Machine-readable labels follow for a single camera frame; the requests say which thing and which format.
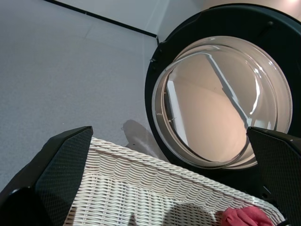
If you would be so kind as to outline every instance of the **red towel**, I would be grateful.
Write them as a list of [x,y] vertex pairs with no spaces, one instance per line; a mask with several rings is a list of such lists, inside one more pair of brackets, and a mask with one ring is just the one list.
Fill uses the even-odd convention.
[[222,213],[222,226],[273,226],[268,216],[255,206],[227,208]]

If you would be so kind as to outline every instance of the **wicker basket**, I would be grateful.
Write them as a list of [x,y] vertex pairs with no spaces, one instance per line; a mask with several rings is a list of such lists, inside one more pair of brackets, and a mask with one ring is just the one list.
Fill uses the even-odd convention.
[[93,138],[79,191],[64,225],[219,226],[228,207],[257,206],[277,225],[269,203],[189,170]]

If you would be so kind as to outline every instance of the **washing machine door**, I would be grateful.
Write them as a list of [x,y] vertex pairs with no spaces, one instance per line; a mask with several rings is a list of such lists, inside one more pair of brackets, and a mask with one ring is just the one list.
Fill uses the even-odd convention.
[[258,180],[246,129],[301,136],[300,40],[299,21],[249,4],[210,8],[177,27],[145,83],[150,127],[169,161],[244,191],[239,177]]

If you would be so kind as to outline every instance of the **door glass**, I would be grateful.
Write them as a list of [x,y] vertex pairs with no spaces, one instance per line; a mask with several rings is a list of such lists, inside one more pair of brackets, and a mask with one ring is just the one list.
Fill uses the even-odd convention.
[[153,114],[161,138],[200,167],[249,163],[253,151],[246,129],[287,132],[292,116],[279,66],[259,47],[234,37],[188,46],[161,74],[153,97],[160,102],[153,104]]

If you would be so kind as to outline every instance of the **gray floor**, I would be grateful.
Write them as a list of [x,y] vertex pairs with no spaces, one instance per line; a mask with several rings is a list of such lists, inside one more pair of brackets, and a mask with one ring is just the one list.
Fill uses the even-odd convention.
[[152,37],[43,0],[1,0],[0,190],[62,131],[92,125],[119,145],[149,136],[155,48]]

